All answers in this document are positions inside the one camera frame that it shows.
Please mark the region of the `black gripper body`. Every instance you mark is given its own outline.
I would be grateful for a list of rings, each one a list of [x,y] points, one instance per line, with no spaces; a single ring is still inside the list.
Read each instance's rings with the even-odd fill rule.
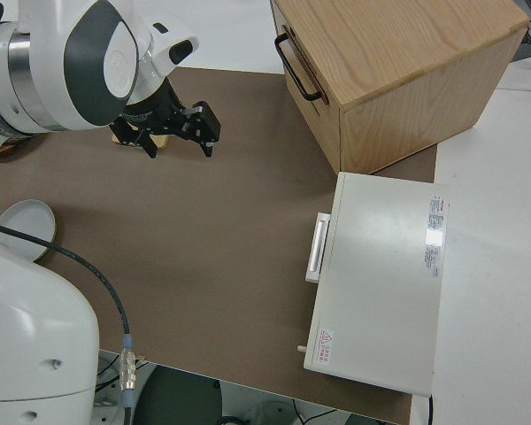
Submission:
[[[137,145],[141,130],[153,135],[177,135],[195,142],[198,132],[212,135],[219,141],[220,123],[205,102],[184,106],[169,81],[164,81],[154,94],[136,104],[127,105],[123,113],[109,125],[117,141],[123,145]]]

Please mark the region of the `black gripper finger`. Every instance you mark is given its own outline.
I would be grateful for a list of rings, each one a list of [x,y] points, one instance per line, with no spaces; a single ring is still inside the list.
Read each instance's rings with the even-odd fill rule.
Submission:
[[[213,146],[216,143],[216,140],[212,135],[206,135],[202,132],[198,132],[195,137],[195,142],[199,145],[207,158],[212,156]]]
[[[138,138],[137,145],[142,147],[150,158],[155,158],[158,154],[158,147],[150,136],[149,130],[141,130]]]

